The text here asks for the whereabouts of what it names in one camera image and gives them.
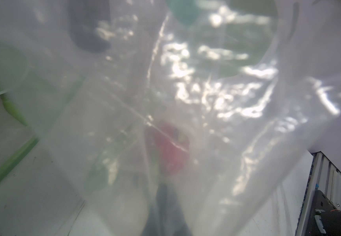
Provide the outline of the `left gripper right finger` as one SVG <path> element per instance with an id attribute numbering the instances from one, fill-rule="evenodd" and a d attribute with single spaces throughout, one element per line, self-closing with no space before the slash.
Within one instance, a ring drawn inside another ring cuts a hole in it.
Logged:
<path id="1" fill-rule="evenodd" d="M 174 186 L 164 184 L 163 189 L 165 197 L 163 208 L 163 235 L 192 236 Z"/>

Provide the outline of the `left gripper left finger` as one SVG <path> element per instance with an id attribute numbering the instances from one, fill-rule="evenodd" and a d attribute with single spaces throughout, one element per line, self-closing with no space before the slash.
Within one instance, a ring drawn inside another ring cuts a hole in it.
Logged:
<path id="1" fill-rule="evenodd" d="M 156 192 L 156 197 L 150 202 L 149 214 L 142 231 L 143 236 L 161 236 L 162 235 L 162 220 L 159 206 L 162 199 L 162 190 L 159 188 Z"/>

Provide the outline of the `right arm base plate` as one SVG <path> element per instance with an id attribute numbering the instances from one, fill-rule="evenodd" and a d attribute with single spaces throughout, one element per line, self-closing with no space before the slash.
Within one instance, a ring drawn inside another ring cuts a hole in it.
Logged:
<path id="1" fill-rule="evenodd" d="M 320 190 L 315 191 L 305 236 L 341 236 L 341 210 Z"/>

